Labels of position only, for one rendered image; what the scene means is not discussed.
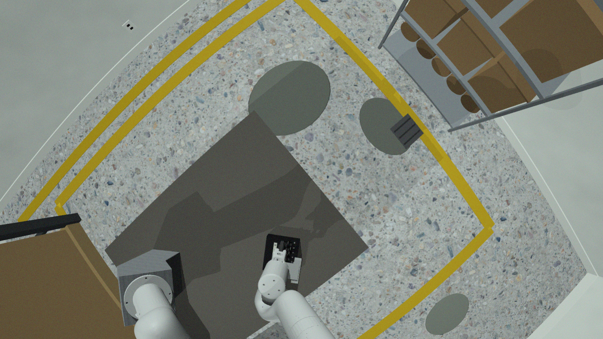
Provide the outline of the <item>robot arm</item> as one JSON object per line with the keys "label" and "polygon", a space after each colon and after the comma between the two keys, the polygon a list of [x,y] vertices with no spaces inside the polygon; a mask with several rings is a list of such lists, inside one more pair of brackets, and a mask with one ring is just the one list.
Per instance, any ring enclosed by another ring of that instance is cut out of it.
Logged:
{"label": "robot arm", "polygon": [[[294,258],[293,263],[269,260],[258,282],[255,307],[264,320],[281,323],[289,339],[336,339],[302,294],[285,291],[288,279],[299,282],[301,262],[301,258]],[[192,339],[171,306],[172,291],[163,278],[142,275],[134,279],[123,302],[138,319],[137,339]]]}

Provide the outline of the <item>black lighting desk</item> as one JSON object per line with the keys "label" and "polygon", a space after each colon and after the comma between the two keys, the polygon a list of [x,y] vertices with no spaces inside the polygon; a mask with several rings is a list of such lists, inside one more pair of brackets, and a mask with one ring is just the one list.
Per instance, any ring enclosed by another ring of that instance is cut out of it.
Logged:
{"label": "black lighting desk", "polygon": [[281,241],[284,241],[285,245],[287,245],[286,262],[293,263],[294,258],[297,258],[298,253],[299,253],[300,238],[280,236],[278,234],[268,234],[267,238],[266,238],[262,270],[264,270],[264,268],[265,268],[266,264],[269,262],[269,260],[272,259],[274,249],[278,248],[278,245],[280,244]]}

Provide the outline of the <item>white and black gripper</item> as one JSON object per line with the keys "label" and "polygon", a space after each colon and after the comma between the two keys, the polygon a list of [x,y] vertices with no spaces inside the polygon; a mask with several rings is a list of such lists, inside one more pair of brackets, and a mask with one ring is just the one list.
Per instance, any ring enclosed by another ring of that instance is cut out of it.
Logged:
{"label": "white and black gripper", "polygon": [[287,245],[285,245],[284,241],[281,241],[278,248],[274,249],[272,259],[277,258],[278,260],[282,260],[282,261],[286,262],[286,247],[287,247]]}

